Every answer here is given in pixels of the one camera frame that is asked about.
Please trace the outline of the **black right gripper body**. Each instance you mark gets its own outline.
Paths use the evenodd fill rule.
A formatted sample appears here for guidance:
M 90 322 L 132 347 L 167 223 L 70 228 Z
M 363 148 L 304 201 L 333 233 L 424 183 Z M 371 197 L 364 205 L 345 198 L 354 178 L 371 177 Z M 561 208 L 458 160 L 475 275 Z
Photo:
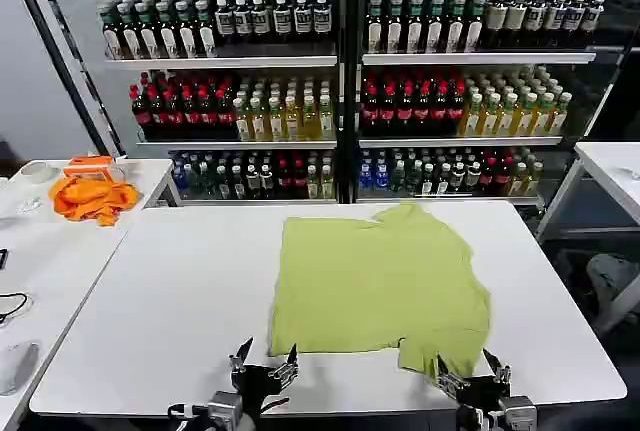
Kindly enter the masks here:
M 474 420 L 476 411 L 484 414 L 489 411 L 500 411 L 499 400 L 511 396 L 509 382 L 499 381 L 494 376 L 470 377 L 455 392 L 459 420 Z

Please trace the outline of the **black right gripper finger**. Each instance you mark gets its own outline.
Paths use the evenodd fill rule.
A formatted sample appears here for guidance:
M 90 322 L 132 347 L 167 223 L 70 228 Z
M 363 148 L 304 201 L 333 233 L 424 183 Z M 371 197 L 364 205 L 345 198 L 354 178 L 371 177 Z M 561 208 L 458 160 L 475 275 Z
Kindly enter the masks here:
M 447 395 L 458 395 L 466 391 L 470 383 L 466 379 L 451 372 L 443 358 L 437 355 L 436 385 Z
M 499 358 L 489 352 L 487 349 L 483 350 L 483 355 L 493 372 L 494 381 L 503 385 L 509 385 L 511 382 L 510 366 L 503 365 Z

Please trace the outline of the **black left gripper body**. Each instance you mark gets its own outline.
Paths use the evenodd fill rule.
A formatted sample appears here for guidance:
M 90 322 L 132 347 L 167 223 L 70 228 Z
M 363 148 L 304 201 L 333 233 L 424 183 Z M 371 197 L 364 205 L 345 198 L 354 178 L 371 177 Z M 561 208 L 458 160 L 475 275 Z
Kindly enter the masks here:
M 242 370 L 231 371 L 231 382 L 242 398 L 243 412 L 250 417 L 260 417 L 264 411 L 289 401 L 289 397 L 282 397 L 264 404 L 267 397 L 279 396 L 290 385 L 279 384 L 271 379 L 268 373 L 273 369 L 259 365 L 244 365 Z

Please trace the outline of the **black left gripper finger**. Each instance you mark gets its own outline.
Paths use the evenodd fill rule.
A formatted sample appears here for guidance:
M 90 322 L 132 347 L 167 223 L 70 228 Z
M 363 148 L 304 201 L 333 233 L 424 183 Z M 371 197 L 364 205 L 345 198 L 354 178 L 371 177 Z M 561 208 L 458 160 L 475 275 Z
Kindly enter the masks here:
M 279 384 L 291 384 L 299 374 L 299 364 L 297 358 L 297 345 L 294 344 L 287 356 L 286 361 L 268 373 L 268 376 Z
M 235 354 L 229 356 L 229 362 L 232 370 L 242 370 L 244 363 L 249 354 L 253 343 L 253 338 L 250 337 L 247 341 L 240 345 Z

